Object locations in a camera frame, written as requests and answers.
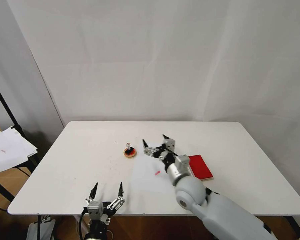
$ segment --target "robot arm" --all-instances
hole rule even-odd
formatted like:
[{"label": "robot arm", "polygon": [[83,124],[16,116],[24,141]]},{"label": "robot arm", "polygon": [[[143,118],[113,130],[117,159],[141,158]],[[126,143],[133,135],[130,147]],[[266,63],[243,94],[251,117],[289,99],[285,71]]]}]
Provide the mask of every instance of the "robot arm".
[{"label": "robot arm", "polygon": [[89,198],[86,199],[88,206],[83,208],[79,221],[79,235],[82,239],[81,222],[83,216],[88,213],[90,217],[89,232],[85,235],[85,240],[107,240],[107,226],[110,224],[111,217],[123,205],[125,199],[123,197],[122,182],[119,187],[118,197],[112,202],[101,202],[94,200],[96,196],[98,183],[90,192]]},{"label": "robot arm", "polygon": [[275,240],[276,237],[260,219],[229,198],[212,192],[190,176],[189,157],[175,154],[173,139],[164,136],[160,147],[149,147],[143,140],[144,153],[159,158],[175,186],[178,204],[191,211],[219,240]]}]

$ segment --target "white paper sheet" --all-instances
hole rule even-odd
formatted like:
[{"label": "white paper sheet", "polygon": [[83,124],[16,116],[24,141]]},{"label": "white paper sheet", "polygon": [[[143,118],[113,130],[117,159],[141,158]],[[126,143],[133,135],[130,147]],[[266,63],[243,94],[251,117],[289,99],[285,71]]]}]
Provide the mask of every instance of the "white paper sheet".
[{"label": "white paper sheet", "polygon": [[130,184],[132,188],[142,191],[161,193],[174,191],[169,176],[164,170],[164,164],[158,158],[143,153],[135,156]]},{"label": "white paper sheet", "polygon": [[0,172],[26,162],[36,149],[15,129],[0,132]]}]

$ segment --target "stack of paper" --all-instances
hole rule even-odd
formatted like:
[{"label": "stack of paper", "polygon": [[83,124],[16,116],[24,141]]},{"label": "stack of paper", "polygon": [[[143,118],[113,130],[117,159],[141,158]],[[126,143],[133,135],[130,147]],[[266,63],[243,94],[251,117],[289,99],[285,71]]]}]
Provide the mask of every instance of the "stack of paper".
[{"label": "stack of paper", "polygon": [[14,128],[0,131],[0,172],[26,162],[36,149]]}]

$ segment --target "white curtain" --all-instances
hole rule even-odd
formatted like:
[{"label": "white curtain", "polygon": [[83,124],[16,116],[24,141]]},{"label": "white curtain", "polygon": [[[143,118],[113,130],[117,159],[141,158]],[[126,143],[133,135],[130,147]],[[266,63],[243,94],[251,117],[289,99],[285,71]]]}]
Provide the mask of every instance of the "white curtain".
[{"label": "white curtain", "polygon": [[300,194],[300,0],[8,3],[65,123],[238,121]]}]

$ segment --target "small figurine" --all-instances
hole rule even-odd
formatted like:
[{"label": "small figurine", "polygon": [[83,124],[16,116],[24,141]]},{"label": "small figurine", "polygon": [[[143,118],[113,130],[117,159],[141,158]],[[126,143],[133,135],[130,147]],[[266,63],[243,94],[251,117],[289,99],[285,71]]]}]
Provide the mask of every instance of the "small figurine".
[{"label": "small figurine", "polygon": [[131,147],[131,143],[126,144],[127,148],[123,151],[123,154],[127,158],[132,158],[137,154],[137,150]]}]

